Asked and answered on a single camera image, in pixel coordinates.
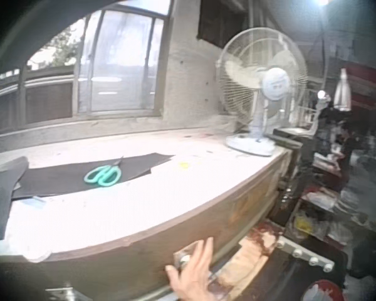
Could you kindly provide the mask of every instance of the yellow object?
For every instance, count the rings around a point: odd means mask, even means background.
[[[188,169],[191,165],[187,162],[180,162],[180,167],[182,169]]]
[[[306,218],[302,218],[300,216],[297,216],[295,218],[295,228],[305,233],[308,233],[310,235],[313,233],[313,228],[312,228],[311,223]]]

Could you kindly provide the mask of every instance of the white table surface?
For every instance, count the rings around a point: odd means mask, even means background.
[[[43,198],[41,209],[14,201],[0,255],[76,250],[117,240],[180,216],[234,188],[282,156],[229,149],[229,133],[174,130],[116,135],[0,153],[0,164],[26,156],[29,168],[132,157],[175,155],[152,173],[112,187]]]

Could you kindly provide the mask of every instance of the teal scissors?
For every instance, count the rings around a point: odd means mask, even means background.
[[[120,163],[123,161],[123,157],[114,162],[112,165],[105,165],[95,168],[88,172],[83,178],[85,183],[98,184],[99,186],[109,187],[113,186],[120,180],[122,171],[119,168]]]

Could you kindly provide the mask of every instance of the white fan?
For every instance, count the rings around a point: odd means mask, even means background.
[[[306,88],[306,65],[298,47],[270,28],[243,31],[223,49],[217,80],[225,108],[249,129],[248,134],[227,137],[227,145],[271,156],[274,142],[264,134],[296,123]]]

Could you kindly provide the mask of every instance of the window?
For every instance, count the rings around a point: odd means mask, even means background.
[[[79,113],[154,109],[164,28],[155,16],[122,8],[92,15],[78,79]]]
[[[221,0],[201,0],[198,38],[223,48],[245,28],[245,20],[244,13],[233,11]]]
[[[93,115],[157,113],[169,6],[170,0],[107,6],[57,34],[22,69],[0,75],[0,134]]]

